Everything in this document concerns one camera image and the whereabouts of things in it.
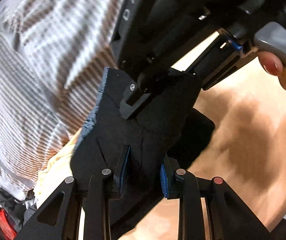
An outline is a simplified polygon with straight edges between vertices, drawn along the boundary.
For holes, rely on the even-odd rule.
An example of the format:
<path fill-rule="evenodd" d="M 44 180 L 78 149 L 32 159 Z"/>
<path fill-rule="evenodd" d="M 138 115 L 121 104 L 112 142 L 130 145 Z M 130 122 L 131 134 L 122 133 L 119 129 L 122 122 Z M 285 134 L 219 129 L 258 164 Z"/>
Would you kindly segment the black pants with patterned lining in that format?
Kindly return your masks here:
<path fill-rule="evenodd" d="M 96 105 L 83 123 L 70 167 L 79 188 L 87 190 L 92 175 L 114 168 L 124 146 L 130 146 L 124 195 L 110 203 L 112 239 L 118 239 L 163 197 L 160 167 L 165 155 L 186 169 L 208 145 L 214 123 L 194 109 L 201 89 L 194 76 L 171 69 L 152 100 L 133 118 L 124 119 L 120 103 L 130 85 L 123 71 L 105 68 Z"/>

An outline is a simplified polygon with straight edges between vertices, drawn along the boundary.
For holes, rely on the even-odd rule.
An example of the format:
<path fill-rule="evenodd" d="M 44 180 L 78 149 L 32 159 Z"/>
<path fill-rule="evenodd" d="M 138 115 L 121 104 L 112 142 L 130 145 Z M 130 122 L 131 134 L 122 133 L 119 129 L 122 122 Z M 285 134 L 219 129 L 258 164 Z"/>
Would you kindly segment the orange bed sheet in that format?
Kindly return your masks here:
<path fill-rule="evenodd" d="M 174 150 L 198 177 L 222 177 L 269 229 L 286 221 L 286 91 L 257 60 L 201 92 L 196 108 L 215 123 L 189 127 Z"/>

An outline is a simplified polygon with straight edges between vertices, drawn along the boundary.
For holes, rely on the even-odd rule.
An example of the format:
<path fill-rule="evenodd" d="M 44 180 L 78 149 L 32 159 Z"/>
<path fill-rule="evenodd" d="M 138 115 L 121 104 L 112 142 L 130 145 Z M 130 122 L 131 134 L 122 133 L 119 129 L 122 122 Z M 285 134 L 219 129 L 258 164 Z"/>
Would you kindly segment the grey striped duvet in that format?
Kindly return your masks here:
<path fill-rule="evenodd" d="M 95 107 L 122 2 L 0 1 L 0 187 L 17 200 Z"/>

